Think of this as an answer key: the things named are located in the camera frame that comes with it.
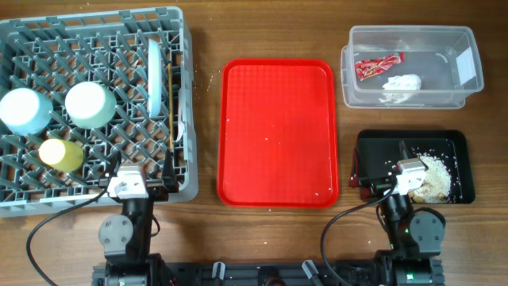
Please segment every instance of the dish rack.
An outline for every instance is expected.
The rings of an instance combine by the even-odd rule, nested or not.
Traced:
[[[154,118],[147,112],[150,39],[160,46],[164,68],[163,104]],[[101,128],[77,127],[65,109],[65,95],[83,81],[100,83],[117,98],[114,118]],[[161,183],[171,141],[179,192],[170,194],[169,203],[193,199],[198,193],[193,81],[191,33],[178,7],[0,21],[0,90],[27,87],[53,103],[52,120],[37,135],[18,136],[0,126],[0,217],[54,213],[93,198],[116,152],[122,161],[145,164],[149,184]],[[177,141],[178,110],[184,128]],[[82,167],[65,173],[42,163],[37,150],[49,138],[81,145]],[[105,196],[89,206],[112,204],[117,203]]]

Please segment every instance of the crumpled paper towel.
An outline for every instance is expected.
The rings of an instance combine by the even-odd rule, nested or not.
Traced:
[[[388,78],[388,82],[383,85],[385,90],[406,90],[418,91],[421,88],[421,79],[418,75],[397,75]],[[383,92],[384,99],[379,99],[380,102],[393,102],[401,103],[410,99],[415,93],[387,93]]]

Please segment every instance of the snack wrapper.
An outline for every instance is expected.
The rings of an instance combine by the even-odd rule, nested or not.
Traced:
[[[373,60],[360,60],[355,63],[356,75],[360,80],[368,79],[374,75],[380,75],[391,68],[394,64],[404,62],[404,52],[396,52],[393,55]]]

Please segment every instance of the clear plastic container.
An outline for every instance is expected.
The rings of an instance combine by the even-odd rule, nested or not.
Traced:
[[[355,62],[404,52],[403,63],[360,81]],[[415,74],[418,91],[389,91],[388,78]],[[344,102],[351,108],[457,109],[483,89],[482,65],[471,29],[454,26],[354,26],[342,49]],[[406,95],[401,103],[384,102],[387,94]]]

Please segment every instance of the wood grain surface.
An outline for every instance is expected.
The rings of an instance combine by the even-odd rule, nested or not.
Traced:
[[[166,261],[320,261],[323,226],[360,204],[347,187],[356,135],[367,128],[458,129],[468,139],[476,201],[435,207],[448,220],[443,242],[447,285],[508,281],[508,4],[506,1],[69,1],[0,4],[0,18],[179,6],[194,46],[194,127],[198,135],[199,194],[189,203],[159,205],[162,226],[152,252]],[[353,110],[340,89],[341,49],[354,25],[466,25],[472,28],[485,88],[460,110]],[[216,194],[221,69],[237,57],[310,57],[336,72],[341,197],[323,211],[232,208]],[[65,215],[42,228],[33,254],[58,284],[88,285],[104,263],[98,228],[120,212],[98,207]],[[29,231],[45,216],[0,219],[0,284],[43,285],[25,253]],[[374,208],[342,219],[328,236],[332,258],[369,258],[388,248]]]

